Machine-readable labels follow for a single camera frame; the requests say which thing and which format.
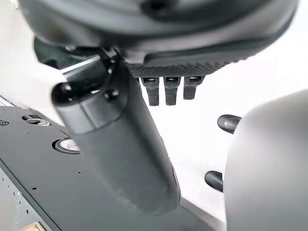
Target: perforated panel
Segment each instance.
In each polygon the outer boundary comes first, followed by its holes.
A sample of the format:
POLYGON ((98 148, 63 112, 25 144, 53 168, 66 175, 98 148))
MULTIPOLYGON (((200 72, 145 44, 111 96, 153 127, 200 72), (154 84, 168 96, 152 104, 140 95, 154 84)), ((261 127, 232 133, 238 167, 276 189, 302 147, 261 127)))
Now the perforated panel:
POLYGON ((227 64, 229 62, 178 64, 172 66, 128 64, 128 67, 134 77, 194 77, 210 75, 227 64))
POLYGON ((17 231, 35 222, 39 222, 45 230, 51 231, 0 168, 0 230, 17 231))

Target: circular hole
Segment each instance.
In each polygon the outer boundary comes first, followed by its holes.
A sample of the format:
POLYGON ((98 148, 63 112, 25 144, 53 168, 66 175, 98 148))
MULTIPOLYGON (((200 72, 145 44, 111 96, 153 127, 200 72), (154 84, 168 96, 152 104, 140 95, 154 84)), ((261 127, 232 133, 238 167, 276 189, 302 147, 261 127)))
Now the circular hole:
POLYGON ((80 149, 71 138, 56 140, 51 145, 56 151, 64 154, 80 154, 80 149))

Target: screw hole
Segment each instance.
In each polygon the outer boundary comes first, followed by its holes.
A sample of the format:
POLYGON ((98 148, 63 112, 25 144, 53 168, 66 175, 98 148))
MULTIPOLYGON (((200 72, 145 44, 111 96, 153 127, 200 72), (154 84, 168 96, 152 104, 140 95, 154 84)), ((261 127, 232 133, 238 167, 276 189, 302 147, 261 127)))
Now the screw hole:
POLYGON ((167 4, 163 1, 151 2, 150 7, 153 11, 161 11, 167 7, 167 4))

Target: small screw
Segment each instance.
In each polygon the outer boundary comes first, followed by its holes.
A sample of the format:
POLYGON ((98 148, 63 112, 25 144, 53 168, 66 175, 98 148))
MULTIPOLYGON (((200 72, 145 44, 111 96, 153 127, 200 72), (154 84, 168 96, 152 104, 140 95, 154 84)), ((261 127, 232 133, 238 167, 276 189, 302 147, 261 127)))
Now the small screw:
POLYGON ((107 100, 114 100, 116 97, 119 96, 119 91, 117 90, 107 90, 104 93, 104 96, 107 100))
POLYGON ((76 47, 75 47, 75 46, 72 46, 72 45, 67 45, 67 46, 65 46, 65 49, 66 49, 67 51, 74 51, 74 50, 76 50, 76 47))

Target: black bracket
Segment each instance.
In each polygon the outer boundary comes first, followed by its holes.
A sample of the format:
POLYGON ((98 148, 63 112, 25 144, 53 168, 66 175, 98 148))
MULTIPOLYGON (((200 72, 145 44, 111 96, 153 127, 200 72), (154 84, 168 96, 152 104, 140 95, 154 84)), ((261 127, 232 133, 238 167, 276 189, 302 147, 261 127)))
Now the black bracket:
POLYGON ((205 77, 185 77, 184 80, 184 99, 193 100, 196 94, 197 87, 202 84, 205 77))
POLYGON ((166 105, 175 105, 177 103, 177 92, 181 82, 181 77, 164 78, 166 105))
POLYGON ((149 96, 150 106, 159 105, 159 78, 141 78, 149 96))

